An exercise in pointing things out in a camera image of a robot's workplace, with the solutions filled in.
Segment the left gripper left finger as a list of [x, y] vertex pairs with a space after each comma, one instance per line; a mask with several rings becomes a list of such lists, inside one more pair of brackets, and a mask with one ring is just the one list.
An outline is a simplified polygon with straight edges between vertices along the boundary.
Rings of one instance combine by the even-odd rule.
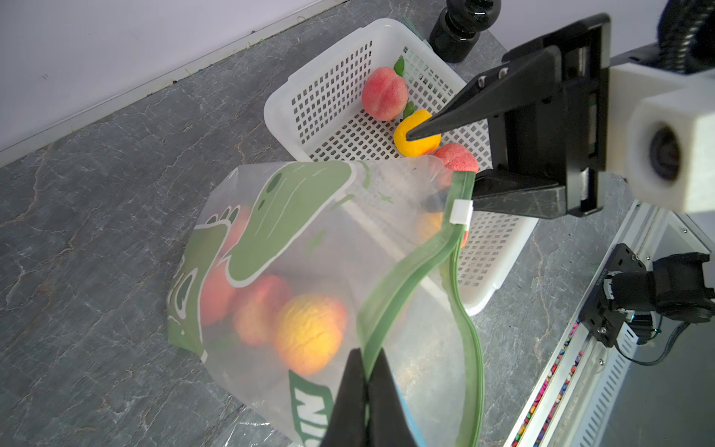
[[331, 413], [322, 447], [367, 445], [366, 406], [368, 390], [359, 348], [348, 355], [346, 368]]

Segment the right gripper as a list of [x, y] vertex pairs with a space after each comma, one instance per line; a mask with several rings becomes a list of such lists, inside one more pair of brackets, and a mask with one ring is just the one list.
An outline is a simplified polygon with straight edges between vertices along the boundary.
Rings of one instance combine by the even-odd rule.
[[493, 165], [474, 210], [585, 217], [605, 198], [611, 19], [596, 14], [512, 48], [496, 78], [475, 78], [406, 134], [425, 139], [490, 117]]

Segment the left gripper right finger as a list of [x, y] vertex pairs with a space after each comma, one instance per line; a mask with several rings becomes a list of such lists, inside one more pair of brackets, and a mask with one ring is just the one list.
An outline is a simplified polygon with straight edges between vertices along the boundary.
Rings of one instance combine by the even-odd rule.
[[367, 445], [371, 447], [417, 447], [404, 413], [402, 400], [390, 370], [385, 350], [381, 350], [367, 382]]

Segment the orange-red peach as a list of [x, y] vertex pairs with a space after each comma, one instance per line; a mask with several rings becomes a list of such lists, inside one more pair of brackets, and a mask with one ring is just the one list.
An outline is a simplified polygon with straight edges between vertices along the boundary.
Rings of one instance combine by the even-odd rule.
[[277, 314], [273, 347], [296, 374], [323, 370], [337, 354], [347, 325], [347, 311], [335, 298], [301, 294]]

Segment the pink peach with leaf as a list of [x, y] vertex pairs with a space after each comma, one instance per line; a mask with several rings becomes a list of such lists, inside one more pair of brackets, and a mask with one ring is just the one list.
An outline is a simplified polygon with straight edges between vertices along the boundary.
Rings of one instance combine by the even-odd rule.
[[272, 342], [277, 313], [292, 299], [288, 284], [278, 276], [267, 275], [241, 289], [231, 322], [239, 340], [247, 346]]

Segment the green printed zip-top bag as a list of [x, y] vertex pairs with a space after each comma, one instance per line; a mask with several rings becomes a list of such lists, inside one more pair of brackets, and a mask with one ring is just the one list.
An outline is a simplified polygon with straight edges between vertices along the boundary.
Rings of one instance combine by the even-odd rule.
[[[321, 446], [350, 351], [360, 349], [367, 383], [383, 349], [418, 446], [476, 445], [482, 346], [457, 278], [474, 181], [473, 172], [451, 171], [433, 156], [237, 167], [210, 193], [171, 279], [169, 342], [305, 446]], [[242, 206], [251, 216], [222, 260], [238, 296], [223, 320], [203, 326], [203, 285], [229, 214]], [[443, 221], [437, 235], [419, 242], [413, 225], [425, 212], [442, 212]], [[324, 294], [344, 305], [344, 340], [323, 370], [289, 370], [274, 337], [263, 346], [239, 340], [231, 317], [240, 290], [267, 275], [283, 279], [292, 299]]]

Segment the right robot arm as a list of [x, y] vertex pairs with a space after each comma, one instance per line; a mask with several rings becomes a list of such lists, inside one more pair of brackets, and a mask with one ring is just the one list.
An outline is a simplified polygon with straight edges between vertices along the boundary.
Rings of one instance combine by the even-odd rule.
[[657, 41], [612, 56], [597, 14], [510, 50], [410, 130], [411, 141], [486, 120], [492, 165], [472, 203], [481, 212], [584, 217], [605, 180], [679, 213], [714, 208], [714, 5], [670, 1]]

